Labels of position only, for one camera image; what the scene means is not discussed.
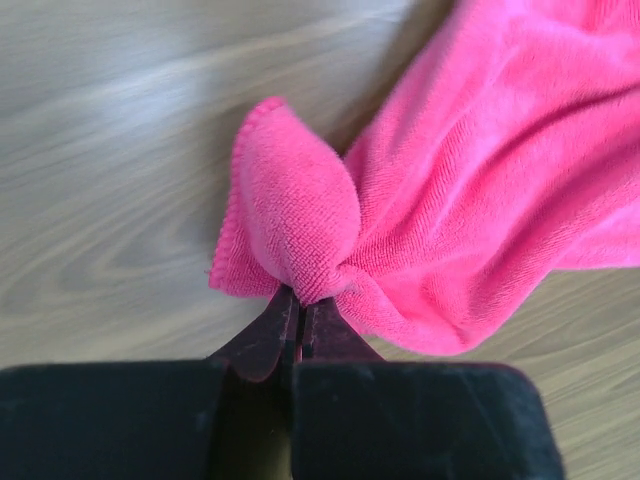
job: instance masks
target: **wood grain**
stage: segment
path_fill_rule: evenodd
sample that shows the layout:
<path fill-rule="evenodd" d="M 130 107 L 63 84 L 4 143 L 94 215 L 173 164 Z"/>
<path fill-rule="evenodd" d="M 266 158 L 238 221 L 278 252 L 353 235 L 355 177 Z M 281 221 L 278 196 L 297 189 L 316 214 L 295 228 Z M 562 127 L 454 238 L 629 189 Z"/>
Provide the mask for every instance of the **wood grain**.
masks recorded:
<path fill-rule="evenodd" d="M 243 115 L 286 95 L 344 149 L 448 8 L 0 0 L 0 366 L 226 342 L 263 306 L 205 275 Z M 639 284 L 555 274 L 468 355 L 537 382 L 571 478 L 640 475 Z"/>

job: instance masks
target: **pink towel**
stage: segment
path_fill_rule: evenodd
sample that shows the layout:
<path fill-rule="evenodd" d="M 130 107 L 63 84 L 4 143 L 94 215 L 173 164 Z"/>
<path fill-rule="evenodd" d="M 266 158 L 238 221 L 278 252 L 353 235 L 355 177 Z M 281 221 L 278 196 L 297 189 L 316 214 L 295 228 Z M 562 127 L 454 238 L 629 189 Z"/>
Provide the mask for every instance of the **pink towel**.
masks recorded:
<path fill-rule="evenodd" d="M 272 98 L 231 172 L 211 287 L 473 348 L 552 269 L 640 264 L 640 0 L 459 1 L 344 161 Z"/>

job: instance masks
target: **microfiber cloth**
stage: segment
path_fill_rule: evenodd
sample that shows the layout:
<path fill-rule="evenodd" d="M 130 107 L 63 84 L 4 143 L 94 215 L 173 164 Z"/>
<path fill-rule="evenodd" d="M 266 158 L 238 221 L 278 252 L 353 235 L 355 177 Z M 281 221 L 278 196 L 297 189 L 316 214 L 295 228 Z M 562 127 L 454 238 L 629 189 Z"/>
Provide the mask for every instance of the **microfiber cloth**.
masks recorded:
<path fill-rule="evenodd" d="M 640 264 L 640 1 L 459 1 L 343 159 L 269 98 L 231 176 L 212 288 L 469 350 L 552 269 Z"/>

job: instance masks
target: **pink fabric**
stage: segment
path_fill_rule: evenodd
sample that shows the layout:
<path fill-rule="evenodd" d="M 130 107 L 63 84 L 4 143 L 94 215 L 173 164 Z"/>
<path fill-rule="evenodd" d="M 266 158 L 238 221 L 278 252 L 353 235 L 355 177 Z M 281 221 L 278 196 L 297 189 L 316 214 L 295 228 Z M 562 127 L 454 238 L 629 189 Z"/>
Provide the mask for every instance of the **pink fabric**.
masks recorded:
<path fill-rule="evenodd" d="M 638 0 L 460 1 L 344 162 L 264 101 L 210 286 L 335 296 L 360 332 L 447 355 L 554 268 L 639 265 L 639 20 Z"/>

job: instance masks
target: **wooden floor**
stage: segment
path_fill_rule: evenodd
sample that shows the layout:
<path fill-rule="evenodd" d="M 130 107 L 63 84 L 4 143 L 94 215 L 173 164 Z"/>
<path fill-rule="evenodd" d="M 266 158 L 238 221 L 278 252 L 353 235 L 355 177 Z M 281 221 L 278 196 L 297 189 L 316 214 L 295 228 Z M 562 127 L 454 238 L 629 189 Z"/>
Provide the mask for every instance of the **wooden floor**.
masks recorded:
<path fill-rule="evenodd" d="M 227 341 L 263 305 L 205 275 L 242 116 L 283 94 L 343 149 L 447 8 L 0 0 L 0 366 Z M 553 275 L 468 356 L 533 377 L 572 479 L 640 478 L 639 286 Z"/>

